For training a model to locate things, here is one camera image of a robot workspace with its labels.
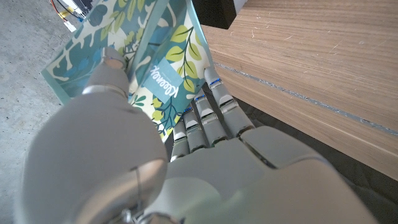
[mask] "kleenex logo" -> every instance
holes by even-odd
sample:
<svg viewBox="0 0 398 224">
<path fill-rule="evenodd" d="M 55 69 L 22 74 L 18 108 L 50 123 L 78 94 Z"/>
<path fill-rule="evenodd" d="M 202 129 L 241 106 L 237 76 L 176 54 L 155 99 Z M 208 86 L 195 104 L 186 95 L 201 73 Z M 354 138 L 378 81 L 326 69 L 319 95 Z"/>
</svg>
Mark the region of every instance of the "kleenex logo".
<svg viewBox="0 0 398 224">
<path fill-rule="evenodd" d="M 157 84 L 162 87 L 165 91 L 165 95 L 177 97 L 178 87 L 172 86 L 168 81 L 166 81 L 159 73 L 159 67 L 154 65 L 154 69 L 150 71 L 151 77 L 156 80 Z"/>
<path fill-rule="evenodd" d="M 163 58 L 157 65 L 153 65 L 143 84 L 163 103 L 168 102 L 170 97 L 177 97 L 178 87 L 183 79 L 169 64 L 166 58 Z"/>
</svg>

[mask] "wooden surface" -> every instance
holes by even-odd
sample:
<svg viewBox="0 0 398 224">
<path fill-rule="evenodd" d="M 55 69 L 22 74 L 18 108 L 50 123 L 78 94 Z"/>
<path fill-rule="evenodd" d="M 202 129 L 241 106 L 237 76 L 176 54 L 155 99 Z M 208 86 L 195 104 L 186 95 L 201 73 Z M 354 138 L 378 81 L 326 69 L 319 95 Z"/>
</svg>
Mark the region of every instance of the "wooden surface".
<svg viewBox="0 0 398 224">
<path fill-rule="evenodd" d="M 398 180 L 398 1 L 248 0 L 203 30 L 234 96 Z"/>
</svg>

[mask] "wooden table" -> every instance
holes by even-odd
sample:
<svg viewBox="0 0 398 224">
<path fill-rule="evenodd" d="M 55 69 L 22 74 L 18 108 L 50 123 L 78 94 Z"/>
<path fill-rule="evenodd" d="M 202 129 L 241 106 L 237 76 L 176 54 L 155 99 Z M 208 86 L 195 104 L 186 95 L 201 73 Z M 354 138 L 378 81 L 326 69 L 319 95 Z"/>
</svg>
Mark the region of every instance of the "wooden table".
<svg viewBox="0 0 398 224">
<path fill-rule="evenodd" d="M 235 97 L 398 180 L 398 1 L 248 0 L 203 30 Z"/>
</svg>

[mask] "gray floor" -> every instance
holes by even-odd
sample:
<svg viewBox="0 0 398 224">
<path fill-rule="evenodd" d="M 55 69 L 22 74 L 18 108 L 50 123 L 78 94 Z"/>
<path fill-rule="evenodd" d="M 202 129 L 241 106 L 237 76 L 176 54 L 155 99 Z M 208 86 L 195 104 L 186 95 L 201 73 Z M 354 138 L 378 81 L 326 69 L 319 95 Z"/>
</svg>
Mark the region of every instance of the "gray floor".
<svg viewBox="0 0 398 224">
<path fill-rule="evenodd" d="M 40 75 L 71 36 L 48 0 L 0 3 L 0 223 L 12 223 L 23 158 L 61 106 Z"/>
</svg>

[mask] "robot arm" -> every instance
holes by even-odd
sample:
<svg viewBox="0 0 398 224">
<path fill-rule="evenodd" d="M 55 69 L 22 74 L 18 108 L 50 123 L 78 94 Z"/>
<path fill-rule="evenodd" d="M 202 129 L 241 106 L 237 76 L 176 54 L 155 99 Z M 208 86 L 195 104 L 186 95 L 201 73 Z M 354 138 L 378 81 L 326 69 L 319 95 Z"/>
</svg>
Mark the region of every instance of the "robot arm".
<svg viewBox="0 0 398 224">
<path fill-rule="evenodd" d="M 205 78 L 216 108 L 197 94 L 167 163 L 151 120 L 127 103 L 124 63 L 104 49 L 83 94 L 34 139 L 17 224 L 376 223 L 321 155 L 276 129 L 254 128 L 214 68 Z"/>
</svg>

